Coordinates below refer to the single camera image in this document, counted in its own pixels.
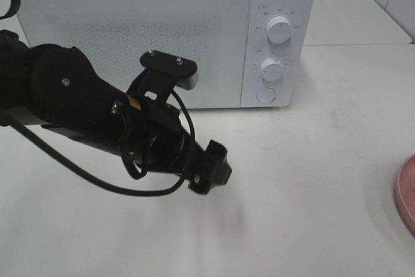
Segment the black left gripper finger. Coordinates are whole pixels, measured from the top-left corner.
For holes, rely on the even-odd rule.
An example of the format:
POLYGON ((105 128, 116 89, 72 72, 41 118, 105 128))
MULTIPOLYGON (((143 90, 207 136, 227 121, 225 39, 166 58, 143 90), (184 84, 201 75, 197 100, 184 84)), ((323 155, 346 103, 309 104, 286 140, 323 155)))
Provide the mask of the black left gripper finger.
POLYGON ((196 174, 191 178, 188 184, 188 188, 199 195, 207 195, 213 187, 212 174, 196 174))
POLYGON ((226 185, 232 173, 227 160, 228 150, 224 145, 210 140, 205 152, 209 159, 208 180, 213 185, 226 185))

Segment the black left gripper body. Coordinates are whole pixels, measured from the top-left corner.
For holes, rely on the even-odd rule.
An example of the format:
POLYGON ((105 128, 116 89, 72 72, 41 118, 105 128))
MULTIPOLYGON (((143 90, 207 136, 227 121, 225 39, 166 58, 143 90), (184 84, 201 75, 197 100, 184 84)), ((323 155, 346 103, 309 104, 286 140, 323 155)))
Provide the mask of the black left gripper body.
POLYGON ((208 153, 182 126, 175 107, 119 90, 110 99, 112 151, 130 177, 139 180, 155 171, 186 180, 208 178, 208 153))

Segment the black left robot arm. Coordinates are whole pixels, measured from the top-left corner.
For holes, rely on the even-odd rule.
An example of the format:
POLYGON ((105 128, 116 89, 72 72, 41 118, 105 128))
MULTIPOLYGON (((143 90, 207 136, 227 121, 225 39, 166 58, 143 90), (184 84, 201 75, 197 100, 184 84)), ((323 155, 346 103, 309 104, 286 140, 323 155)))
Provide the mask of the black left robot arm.
POLYGON ((139 191, 109 184, 86 172, 29 130, 51 132, 117 155, 135 180, 149 172, 167 173, 205 195, 227 183, 227 149, 210 141, 202 148, 193 125, 184 128, 183 103, 172 106, 175 87, 196 84, 196 63, 151 50, 140 58, 143 71, 127 91, 96 74, 76 47, 28 47, 16 33, 1 31, 1 125, 10 126, 62 165, 105 190, 135 197, 156 197, 171 189, 139 191))

